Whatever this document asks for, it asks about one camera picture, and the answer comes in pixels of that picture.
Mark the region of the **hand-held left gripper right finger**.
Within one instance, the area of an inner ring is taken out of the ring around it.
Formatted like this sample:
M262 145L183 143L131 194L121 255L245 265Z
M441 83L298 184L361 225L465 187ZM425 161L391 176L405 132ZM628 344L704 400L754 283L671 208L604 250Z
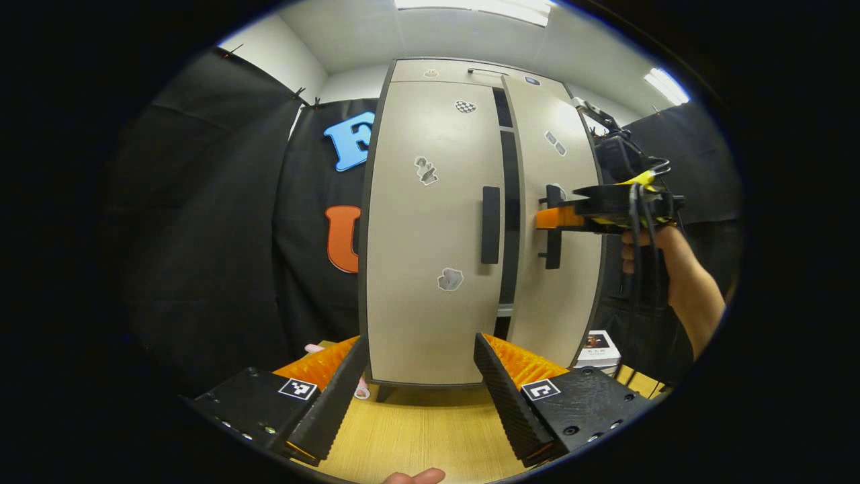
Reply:
M569 370L491 334L476 334L474 362L526 467L581 453L655 405L598 368Z

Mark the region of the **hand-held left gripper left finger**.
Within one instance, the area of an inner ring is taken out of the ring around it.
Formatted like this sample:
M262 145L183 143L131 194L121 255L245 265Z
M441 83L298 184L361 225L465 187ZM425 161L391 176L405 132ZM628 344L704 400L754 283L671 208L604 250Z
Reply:
M261 452L317 467L368 364L368 341L356 336L273 372L248 367L185 402Z

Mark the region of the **black door handle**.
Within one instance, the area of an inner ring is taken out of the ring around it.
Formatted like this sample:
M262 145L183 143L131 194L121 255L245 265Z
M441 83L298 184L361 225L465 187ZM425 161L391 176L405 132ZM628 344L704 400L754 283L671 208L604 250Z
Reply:
M540 204L545 204L546 208L553 208L553 206L559 206L562 201L562 189L553 184L546 185L546 196L540 198ZM546 261L547 270L557 270L561 266L562 231L547 232L546 250L540 252L538 257Z
M481 214L481 264L494 266L499 262L501 230L503 230L503 209L501 208L501 188L482 187Z

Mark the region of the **beige double-door shoe cabinet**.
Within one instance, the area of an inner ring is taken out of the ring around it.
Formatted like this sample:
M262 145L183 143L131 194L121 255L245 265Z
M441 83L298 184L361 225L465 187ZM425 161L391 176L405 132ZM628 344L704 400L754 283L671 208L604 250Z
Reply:
M494 327L492 336L507 339L513 315L514 289L516 285L516 272L518 269L518 253L519 253L519 181L518 181L518 148L515 140L513 121L511 110L507 101L506 93L504 92L503 79L508 76L524 77L526 82L537 86L546 86L550 91L561 96L565 100L572 102L572 96L559 81L547 79L529 71L520 71L506 65L495 65L492 63L484 63L481 61L473 61L469 59L452 59L452 58L406 58L396 59L390 67L389 73L386 76L383 85L383 91L379 98L376 119L372 127L372 140L370 146L370 155L366 163L365 170L365 190L363 191L363 201L361 203L361 215L363 209L368 203L370 195L369 182L371 181L371 165L374 162L374 143L377 140L378 122L383 113L384 100L389 85L394 81L406 82L445 82L445 83L463 83L464 85L479 85L482 87L491 87L494 91L495 100L497 101L497 114L503 130L503 150L504 150L504 165L505 165L505 236L504 236L504 252L503 252L503 285L501 285L500 302L497 310L497 324ZM366 230L363 229L360 221L360 233L357 244L357 257L359 258L359 324L362 337L368 341L365 325L365 294L363 293L363 239L365 239ZM605 252L604 261L600 275L600 286L604 276ZM593 318L589 325L589 330L592 328L596 313L596 306L600 297L600 288L598 296L594 301ZM368 382L378 385L379 391L377 399L383 401L388 398L396 389L401 388L418 388L418 389L458 389L458 388L475 388L480 383L473 385L461 386L403 386L386 384L372 379L370 372L370 364L368 367Z

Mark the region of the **beige cabinet door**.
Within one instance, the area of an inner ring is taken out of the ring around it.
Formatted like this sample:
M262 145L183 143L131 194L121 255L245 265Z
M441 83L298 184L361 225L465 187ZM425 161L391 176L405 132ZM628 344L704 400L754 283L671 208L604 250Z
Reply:
M524 77L503 79L518 148L519 253L513 315L507 339L563 367L572 366L589 332L600 288L604 239L562 232L561 266L547 270L538 257L547 231L535 229L546 208L546 185L574 190L600 183L592 141L571 101Z
M477 333L492 333L503 285L503 130L491 87L394 81L361 216L372 379L480 383ZM501 188L499 262L481 264L482 187Z

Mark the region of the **black backdrop cloth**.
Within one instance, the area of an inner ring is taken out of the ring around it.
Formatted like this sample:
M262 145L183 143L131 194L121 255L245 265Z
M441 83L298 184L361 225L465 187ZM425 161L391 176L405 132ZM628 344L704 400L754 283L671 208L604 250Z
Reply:
M685 102L635 120L626 130L645 155L670 161L670 173L658 183L685 197L680 210L685 238L722 294L729 294L743 251L742 184L718 126L703 108ZM604 279L593 327L608 331L624 366L675 386L693 358L690 340L667 304L666 270L655 279L651 251L645 250L642 296L630 318L635 278L621 268L620 238L610 235L605 241Z
M133 340L182 395L359 335L363 165L336 169L325 130L377 107L375 96L306 107L217 48L133 122L105 242Z

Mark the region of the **small ceiling light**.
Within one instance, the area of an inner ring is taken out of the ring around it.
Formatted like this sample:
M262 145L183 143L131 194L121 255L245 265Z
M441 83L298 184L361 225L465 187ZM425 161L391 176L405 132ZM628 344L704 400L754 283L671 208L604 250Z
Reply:
M663 69L651 68L643 79L675 106L690 102L690 95Z

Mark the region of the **long ceiling light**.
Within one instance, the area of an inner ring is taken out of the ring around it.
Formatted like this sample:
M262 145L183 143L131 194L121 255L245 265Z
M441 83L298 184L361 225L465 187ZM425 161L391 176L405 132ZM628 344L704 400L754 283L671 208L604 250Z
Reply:
M491 13L546 28L553 0L393 0L398 10L455 9Z

